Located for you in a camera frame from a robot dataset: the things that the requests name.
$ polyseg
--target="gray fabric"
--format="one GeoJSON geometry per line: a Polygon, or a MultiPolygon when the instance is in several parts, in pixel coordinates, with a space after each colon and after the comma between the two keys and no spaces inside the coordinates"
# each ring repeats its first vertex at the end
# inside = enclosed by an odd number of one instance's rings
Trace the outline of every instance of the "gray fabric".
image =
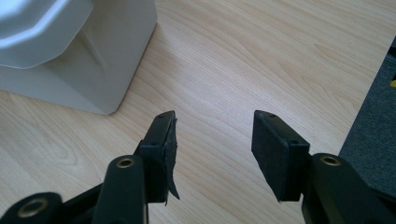
{"type": "MultiPolygon", "coordinates": [[[[392,43],[396,47],[396,38],[392,43]]],[[[396,199],[396,55],[387,54],[340,157],[347,160],[372,189],[396,199]]]]}

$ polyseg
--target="metal threaded hole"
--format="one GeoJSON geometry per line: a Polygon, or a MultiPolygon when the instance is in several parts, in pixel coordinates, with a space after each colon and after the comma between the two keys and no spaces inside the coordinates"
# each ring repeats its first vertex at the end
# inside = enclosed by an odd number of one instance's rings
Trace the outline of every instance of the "metal threaded hole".
{"type": "Polygon", "coordinates": [[[30,202],[24,204],[20,210],[18,210],[18,217],[32,217],[37,215],[39,212],[46,209],[49,201],[46,198],[32,199],[30,202]]]}
{"type": "Polygon", "coordinates": [[[339,166],[339,165],[341,165],[341,162],[339,160],[337,160],[336,158],[331,157],[331,156],[320,157],[320,160],[323,163],[325,163],[327,165],[330,165],[330,166],[339,166]]]}
{"type": "Polygon", "coordinates": [[[133,166],[133,165],[134,165],[134,160],[133,159],[129,159],[129,158],[122,159],[122,160],[119,160],[117,162],[117,166],[119,168],[128,168],[128,167],[133,166]]]}

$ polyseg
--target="light wood grain surface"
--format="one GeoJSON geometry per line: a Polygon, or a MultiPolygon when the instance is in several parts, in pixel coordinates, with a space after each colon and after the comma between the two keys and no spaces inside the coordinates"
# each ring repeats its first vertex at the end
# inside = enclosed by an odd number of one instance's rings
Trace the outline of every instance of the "light wood grain surface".
{"type": "Polygon", "coordinates": [[[394,0],[157,0],[158,24],[120,109],[100,116],[0,91],[0,214],[42,191],[64,201],[178,117],[181,197],[151,223],[303,223],[250,152],[255,109],[338,154],[396,35],[394,0]]]}

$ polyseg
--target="white plastic container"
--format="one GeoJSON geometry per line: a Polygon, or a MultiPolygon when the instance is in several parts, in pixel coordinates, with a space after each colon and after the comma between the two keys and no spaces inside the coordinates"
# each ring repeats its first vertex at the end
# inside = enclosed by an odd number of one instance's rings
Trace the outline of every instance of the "white plastic container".
{"type": "Polygon", "coordinates": [[[156,21],[153,0],[1,0],[0,90],[110,114],[156,21]]]}

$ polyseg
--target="black clamp jaw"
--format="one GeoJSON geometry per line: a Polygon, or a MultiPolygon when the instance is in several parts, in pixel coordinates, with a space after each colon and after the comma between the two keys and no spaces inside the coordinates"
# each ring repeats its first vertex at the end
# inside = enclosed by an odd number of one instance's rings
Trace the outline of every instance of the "black clamp jaw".
{"type": "Polygon", "coordinates": [[[311,156],[309,143],[278,116],[255,111],[251,150],[278,201],[304,195],[306,223],[396,223],[395,202],[376,195],[342,158],[311,156]]]}
{"type": "Polygon", "coordinates": [[[12,205],[0,224],[149,223],[148,203],[166,203],[169,191],[179,199],[176,120],[174,111],[157,116],[134,155],[108,165],[103,184],[65,203],[52,192],[31,195],[12,205]]]}

